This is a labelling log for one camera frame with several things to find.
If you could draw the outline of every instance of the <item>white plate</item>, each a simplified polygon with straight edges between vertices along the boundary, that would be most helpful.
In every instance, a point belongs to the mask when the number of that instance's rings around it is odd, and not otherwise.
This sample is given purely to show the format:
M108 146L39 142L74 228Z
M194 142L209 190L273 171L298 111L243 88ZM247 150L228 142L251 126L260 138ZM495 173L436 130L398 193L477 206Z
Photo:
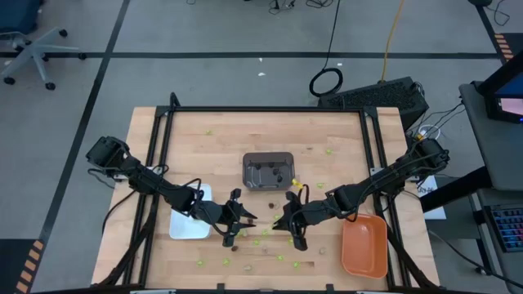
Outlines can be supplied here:
M189 185L189 187L196 188L197 185ZM212 191L211 186L202 184L200 189L203 191L202 200L211 201ZM195 220L192 217L187 217L179 212L171 210L171 225L169 227L169 235L175 240L185 239L200 239L207 238L211 234L211 225L203 220Z

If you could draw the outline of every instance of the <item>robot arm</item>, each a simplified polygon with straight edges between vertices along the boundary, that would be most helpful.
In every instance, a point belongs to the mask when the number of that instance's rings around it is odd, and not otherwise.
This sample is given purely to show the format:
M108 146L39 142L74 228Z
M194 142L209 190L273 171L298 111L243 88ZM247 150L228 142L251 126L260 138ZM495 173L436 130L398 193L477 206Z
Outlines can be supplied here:
M243 204L238 203L241 189L232 190L230 199L224 205L203 201L203 191L199 189L200 179L192 181L199 182L196 189L189 187L190 183L174 185L144 167L140 160L131 156L129 146L114 137L101 137L86 157L89 163L98 167L106 176L124 175L129 179L131 188L137 192L161 194L165 202L171 205L171 209L212 225L223 236L224 247L233 246L235 236L242 228L255 226L239 222L241 216L256 219L244 209ZM227 230L221 231L217 224L226 225Z
M405 155L375 175L353 185L341 185L327 192L326 199L301 203L298 195L288 191L289 203L284 205L284 216L273 224L273 229L288 230L293 236L294 247L307 249L305 228L337 217L355 221L358 207L368 195L375 192L395 195L411 176L426 178L443 170L449 161L449 151L443 150L436 140L425 139L414 143Z

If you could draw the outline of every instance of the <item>wooden tabletop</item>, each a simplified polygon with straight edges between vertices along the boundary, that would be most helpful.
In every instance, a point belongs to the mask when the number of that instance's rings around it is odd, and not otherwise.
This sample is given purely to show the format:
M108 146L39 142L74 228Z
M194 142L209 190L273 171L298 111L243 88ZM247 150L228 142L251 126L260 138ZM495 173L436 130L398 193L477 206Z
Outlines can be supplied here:
M378 109L387 161L393 163L406 151L397 109ZM154 108L135 108L127 143L131 154L145 161L154 120ZM163 126L156 148L158 162ZM378 164L373 143L374 161ZM238 236L236 252L221 246L215 231L204 240L179 241L169 236L170 207L161 199L150 256L147 287L178 289L385 290L385 278L348 274L341 265L342 220L331 219L307 229L309 249L300 252L289 242L290 234L274 231L271 224L283 214L284 192L251 192L242 183L242 157L247 152L288 151L293 154L297 178L311 187L311 200L324 199L325 191L357 183L369 176L358 114L349 113L195 113L174 114L165 178L183 184L194 178L212 187L213 201L223 204L234 188L239 199L258 217L247 237ZM416 193L415 186L408 190ZM111 206L131 190L118 184ZM373 214L372 197L360 213ZM100 282L127 250L138 197L130 198L109 218L93 274ZM269 203L279 204L278 209ZM439 284L422 208L406 194L396 198L403 242L418 267ZM137 281L141 250L136 256L132 281ZM397 284L399 270L394 262Z

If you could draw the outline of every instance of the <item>computer screen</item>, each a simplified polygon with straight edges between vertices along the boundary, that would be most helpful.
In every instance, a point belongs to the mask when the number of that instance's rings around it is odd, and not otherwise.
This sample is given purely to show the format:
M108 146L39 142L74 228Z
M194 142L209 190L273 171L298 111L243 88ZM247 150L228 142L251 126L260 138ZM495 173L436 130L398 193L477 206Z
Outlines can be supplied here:
M502 111L523 115L523 73L503 85L495 93Z

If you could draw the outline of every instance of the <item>orange plastic tray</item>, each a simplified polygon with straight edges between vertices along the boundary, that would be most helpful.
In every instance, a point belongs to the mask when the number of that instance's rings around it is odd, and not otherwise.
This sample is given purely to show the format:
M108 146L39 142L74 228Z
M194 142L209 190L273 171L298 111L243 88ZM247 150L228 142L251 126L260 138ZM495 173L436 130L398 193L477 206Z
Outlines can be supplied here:
M387 223L381 217L359 214L355 222L344 221L342 264L349 274L368 278L387 274Z

